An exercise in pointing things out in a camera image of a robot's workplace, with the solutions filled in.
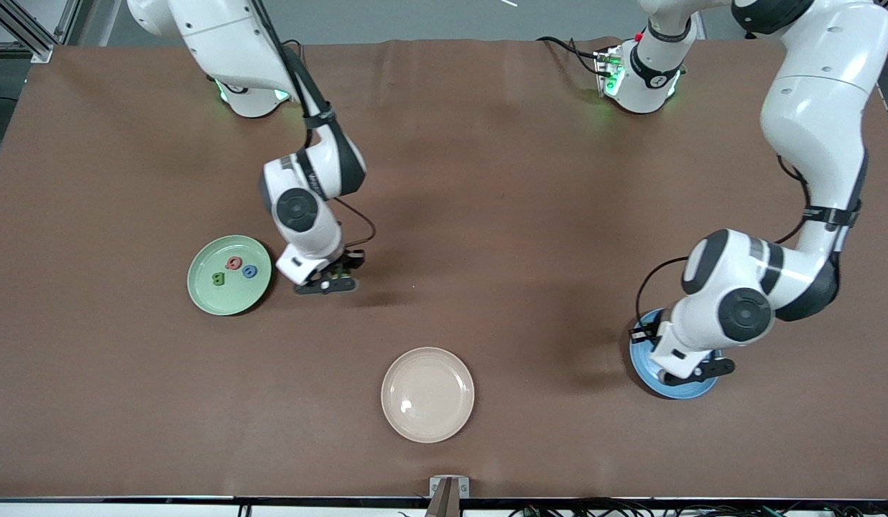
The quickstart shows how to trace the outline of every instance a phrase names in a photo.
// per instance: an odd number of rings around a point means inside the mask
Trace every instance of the brown tabletop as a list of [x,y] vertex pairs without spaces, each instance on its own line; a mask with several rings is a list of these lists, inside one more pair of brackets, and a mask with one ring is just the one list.
[[[624,366],[635,290],[732,227],[775,239],[802,209],[757,125],[780,61],[698,42],[658,113],[596,95],[534,42],[307,49],[369,177],[354,294],[211,317],[185,271],[214,238],[283,245],[262,164],[300,111],[233,115],[185,49],[56,50],[0,154],[0,496],[411,495],[440,473],[496,496],[888,496],[888,118],[865,111],[865,210],[826,311],[727,355],[700,399]],[[366,227],[336,208],[347,238]],[[677,268],[644,307],[680,296]],[[389,364],[463,358],[466,427],[401,438]]]

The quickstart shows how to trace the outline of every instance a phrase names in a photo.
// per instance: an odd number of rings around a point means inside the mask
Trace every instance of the floor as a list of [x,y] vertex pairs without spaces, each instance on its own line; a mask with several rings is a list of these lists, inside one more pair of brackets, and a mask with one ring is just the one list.
[[[628,38],[644,27],[632,0],[264,0],[282,38],[304,44],[373,43],[388,39]],[[93,3],[78,42],[83,45],[181,45],[159,39],[131,18],[123,0]],[[708,39],[740,39],[729,7],[703,12]],[[30,68],[25,59],[0,59],[0,96],[17,98]],[[888,62],[880,81],[888,107]],[[0,143],[14,103],[0,101]]]

